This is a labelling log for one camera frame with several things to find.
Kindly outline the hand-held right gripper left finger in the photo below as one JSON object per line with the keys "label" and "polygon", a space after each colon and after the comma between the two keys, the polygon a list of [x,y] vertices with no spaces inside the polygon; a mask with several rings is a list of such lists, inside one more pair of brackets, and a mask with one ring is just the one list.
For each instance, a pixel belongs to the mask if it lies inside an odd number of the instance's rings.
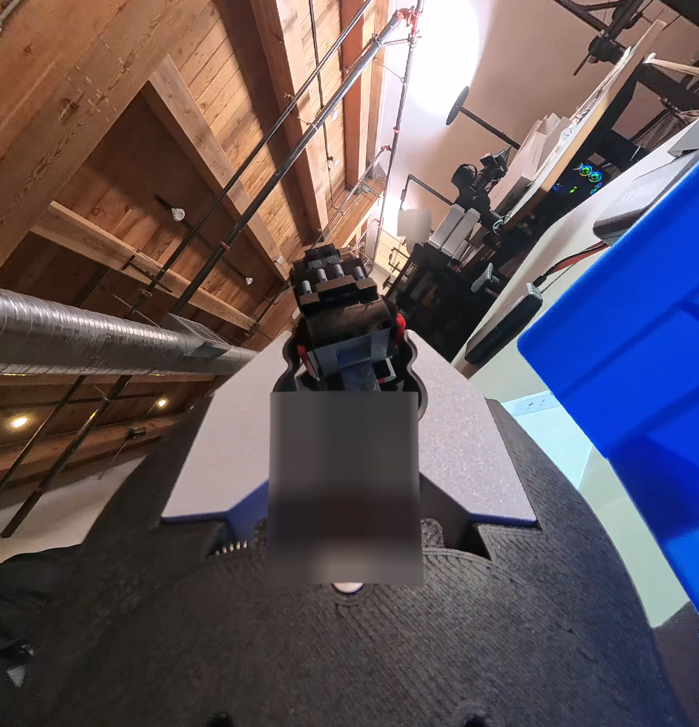
{"label": "hand-held right gripper left finger", "polygon": [[251,541],[267,516],[270,395],[289,367],[289,340],[283,332],[212,396],[162,521],[219,521],[234,542]]}

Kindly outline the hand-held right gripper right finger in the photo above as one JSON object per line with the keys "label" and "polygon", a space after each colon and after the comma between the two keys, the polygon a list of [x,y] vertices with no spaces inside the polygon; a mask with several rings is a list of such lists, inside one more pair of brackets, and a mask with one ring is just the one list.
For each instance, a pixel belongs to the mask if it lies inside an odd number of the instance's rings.
{"label": "hand-held right gripper right finger", "polygon": [[452,549],[470,549],[479,525],[534,528],[536,515],[486,398],[416,332],[406,341],[421,398],[421,518],[437,522]]}

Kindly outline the light blue instruction booklet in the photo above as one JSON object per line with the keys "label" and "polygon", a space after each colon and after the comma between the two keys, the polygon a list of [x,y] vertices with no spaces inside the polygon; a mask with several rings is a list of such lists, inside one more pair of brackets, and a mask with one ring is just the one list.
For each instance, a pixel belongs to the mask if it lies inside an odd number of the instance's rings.
{"label": "light blue instruction booklet", "polygon": [[580,490],[594,447],[557,398],[543,390],[506,401],[502,406]]}

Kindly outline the toy brick truck model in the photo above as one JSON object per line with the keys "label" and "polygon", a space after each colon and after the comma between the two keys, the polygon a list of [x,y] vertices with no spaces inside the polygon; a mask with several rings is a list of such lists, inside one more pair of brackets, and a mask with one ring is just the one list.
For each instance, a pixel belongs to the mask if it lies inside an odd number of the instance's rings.
{"label": "toy brick truck model", "polygon": [[409,392],[406,320],[363,261],[329,243],[293,263],[299,321],[285,349],[306,391]]}

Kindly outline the blue plastic bin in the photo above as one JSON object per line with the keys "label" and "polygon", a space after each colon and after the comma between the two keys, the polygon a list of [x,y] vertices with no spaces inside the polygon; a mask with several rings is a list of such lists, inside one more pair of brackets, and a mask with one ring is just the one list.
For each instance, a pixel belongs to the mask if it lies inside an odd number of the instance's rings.
{"label": "blue plastic bin", "polygon": [[608,460],[699,614],[699,162],[518,350]]}

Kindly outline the black power bank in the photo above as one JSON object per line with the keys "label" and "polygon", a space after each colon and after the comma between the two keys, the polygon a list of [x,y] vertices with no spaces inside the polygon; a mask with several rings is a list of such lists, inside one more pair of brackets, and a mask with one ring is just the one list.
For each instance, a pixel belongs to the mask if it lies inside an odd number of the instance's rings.
{"label": "black power bank", "polygon": [[523,292],[505,304],[469,339],[463,360],[471,367],[485,366],[533,320],[543,304],[536,286],[527,283]]}

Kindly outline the white flat box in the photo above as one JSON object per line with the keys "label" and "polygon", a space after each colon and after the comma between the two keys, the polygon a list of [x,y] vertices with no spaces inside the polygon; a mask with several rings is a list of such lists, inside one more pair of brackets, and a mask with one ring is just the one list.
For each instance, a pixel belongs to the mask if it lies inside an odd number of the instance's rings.
{"label": "white flat box", "polygon": [[454,204],[430,236],[429,244],[436,248],[436,250],[442,250],[445,242],[451,236],[464,214],[465,210],[461,206]]}
{"label": "white flat box", "polygon": [[476,209],[468,209],[454,227],[444,244],[445,252],[454,260],[462,259],[469,246],[468,237],[479,222],[480,213]]}

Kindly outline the black cube charger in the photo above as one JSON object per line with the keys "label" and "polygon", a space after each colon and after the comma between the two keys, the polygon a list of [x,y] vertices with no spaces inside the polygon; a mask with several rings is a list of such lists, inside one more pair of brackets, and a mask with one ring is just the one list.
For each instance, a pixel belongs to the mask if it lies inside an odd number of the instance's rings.
{"label": "black cube charger", "polygon": [[592,231],[608,246],[615,244],[699,162],[699,150],[679,156],[636,177],[594,222]]}

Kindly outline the computer tower with glowing fan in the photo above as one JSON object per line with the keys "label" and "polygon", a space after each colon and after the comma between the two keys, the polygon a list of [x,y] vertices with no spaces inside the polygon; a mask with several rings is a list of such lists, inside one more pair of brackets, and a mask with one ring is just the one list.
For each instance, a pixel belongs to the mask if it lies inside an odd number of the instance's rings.
{"label": "computer tower with glowing fan", "polygon": [[610,175],[606,170],[582,160],[563,171],[552,191],[564,198],[586,198],[598,192],[608,181]]}

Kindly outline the wooden top table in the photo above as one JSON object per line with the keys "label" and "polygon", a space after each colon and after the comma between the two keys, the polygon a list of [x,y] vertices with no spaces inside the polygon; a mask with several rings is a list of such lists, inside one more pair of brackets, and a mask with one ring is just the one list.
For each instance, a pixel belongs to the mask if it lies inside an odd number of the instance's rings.
{"label": "wooden top table", "polygon": [[502,217],[508,217],[508,221],[497,234],[508,234],[516,225],[532,218],[542,221],[557,219],[572,204],[584,200],[564,198],[555,194],[552,187],[566,168],[582,160],[593,164],[590,158],[598,153],[603,146],[602,139],[630,104],[643,64],[665,28],[663,20],[653,22],[636,44],[624,51],[608,76],[573,114],[521,198],[504,215],[498,212]]}

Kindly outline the black floor lamp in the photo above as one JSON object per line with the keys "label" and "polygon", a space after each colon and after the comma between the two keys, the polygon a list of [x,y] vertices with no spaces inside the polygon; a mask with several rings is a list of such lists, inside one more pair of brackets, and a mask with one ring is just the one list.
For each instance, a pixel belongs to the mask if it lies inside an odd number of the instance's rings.
{"label": "black floor lamp", "polygon": [[472,113],[472,111],[470,111],[469,109],[465,108],[465,102],[469,93],[470,86],[464,86],[462,91],[455,99],[454,104],[451,106],[451,109],[445,120],[445,125],[450,126],[452,123],[454,123],[459,115],[464,115],[472,122],[477,124],[479,127],[492,134],[495,138],[504,142],[507,146],[513,148],[514,150],[520,150],[520,143],[511,139],[507,134],[501,132],[495,126],[482,119],[479,115],[476,115]]}

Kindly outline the silver ventilation duct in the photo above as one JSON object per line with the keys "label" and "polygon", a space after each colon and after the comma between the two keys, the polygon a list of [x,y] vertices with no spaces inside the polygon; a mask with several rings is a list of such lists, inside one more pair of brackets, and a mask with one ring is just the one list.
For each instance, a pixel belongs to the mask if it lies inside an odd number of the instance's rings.
{"label": "silver ventilation duct", "polygon": [[0,289],[0,374],[232,376],[255,357],[182,318],[163,329]]}

